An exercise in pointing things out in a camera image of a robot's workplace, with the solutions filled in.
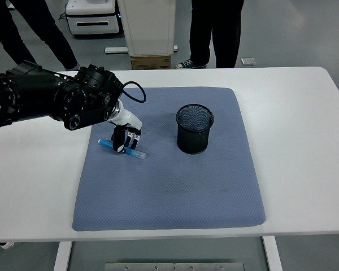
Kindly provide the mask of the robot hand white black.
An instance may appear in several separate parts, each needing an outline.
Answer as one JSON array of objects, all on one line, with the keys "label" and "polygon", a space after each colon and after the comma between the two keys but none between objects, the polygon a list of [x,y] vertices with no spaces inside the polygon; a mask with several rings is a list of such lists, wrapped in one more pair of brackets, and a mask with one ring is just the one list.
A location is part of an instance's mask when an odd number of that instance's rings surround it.
[{"label": "robot hand white black", "polygon": [[135,149],[141,137],[142,122],[130,111],[120,110],[108,122],[115,125],[111,140],[113,149],[123,153],[125,148]]}]

